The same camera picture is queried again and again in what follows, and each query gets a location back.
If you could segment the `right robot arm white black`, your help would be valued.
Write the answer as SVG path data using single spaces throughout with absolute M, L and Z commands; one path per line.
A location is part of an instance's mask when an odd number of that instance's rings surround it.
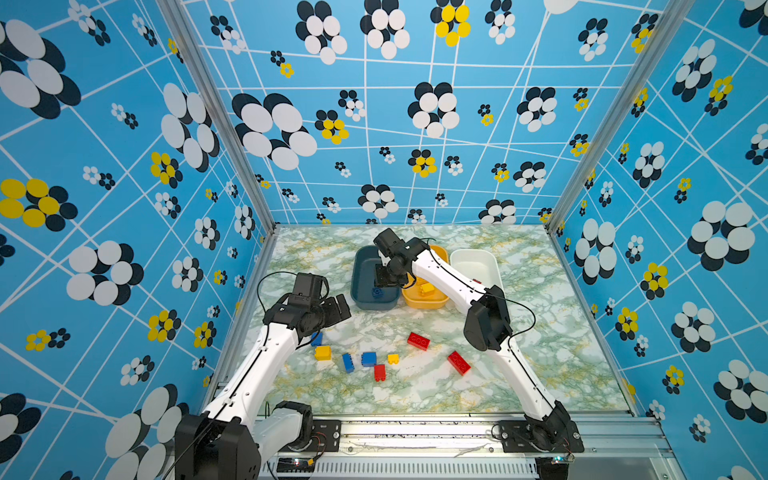
M 405 241 L 387 228 L 373 243 L 381 258 L 375 270 L 376 286 L 405 287 L 409 278 L 421 278 L 447 295 L 465 315 L 465 339 L 492 358 L 521 403 L 527 422 L 524 441 L 542 452 L 560 447 L 569 453 L 584 450 L 566 407 L 547 390 L 522 354 L 516 342 L 519 333 L 510 323 L 508 305 L 512 301 L 501 287 L 485 286 L 463 275 L 421 238 Z

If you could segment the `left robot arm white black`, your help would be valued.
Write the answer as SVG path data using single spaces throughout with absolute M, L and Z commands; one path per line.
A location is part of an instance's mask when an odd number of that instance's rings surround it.
M 311 442 L 310 405 L 283 401 L 262 420 L 260 407 L 301 341 L 349 319 L 349 305 L 342 294 L 330 294 L 325 277 L 296 273 L 292 290 L 263 313 L 259 337 L 228 383 L 176 427 L 169 468 L 175 479 L 257 479 L 279 450 Z

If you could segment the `white plastic bin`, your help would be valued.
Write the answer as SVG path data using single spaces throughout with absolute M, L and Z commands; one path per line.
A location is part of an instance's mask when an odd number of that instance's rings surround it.
M 450 254 L 450 264 L 468 283 L 478 287 L 472 279 L 479 280 L 483 286 L 498 286 L 504 289 L 501 271 L 496 257 L 481 249 L 458 249 Z

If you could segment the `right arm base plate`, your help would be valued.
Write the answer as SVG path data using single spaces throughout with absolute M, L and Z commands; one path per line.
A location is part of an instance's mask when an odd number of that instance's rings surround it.
M 570 421 L 555 437 L 526 420 L 503 420 L 491 428 L 491 437 L 505 453 L 571 454 L 585 451 L 575 422 Z

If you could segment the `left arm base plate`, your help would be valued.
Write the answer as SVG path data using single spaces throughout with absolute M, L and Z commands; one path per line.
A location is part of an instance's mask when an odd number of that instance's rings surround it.
M 298 445 L 287 445 L 281 452 L 338 452 L 342 422 L 334 419 L 314 420 L 309 440 Z

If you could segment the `yellow plastic bin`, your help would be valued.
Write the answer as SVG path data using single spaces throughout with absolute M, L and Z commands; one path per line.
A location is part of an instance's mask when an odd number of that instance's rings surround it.
M 444 307 L 449 297 L 437 287 L 422 278 L 408 275 L 406 288 L 402 294 L 407 306 L 421 310 L 435 310 Z

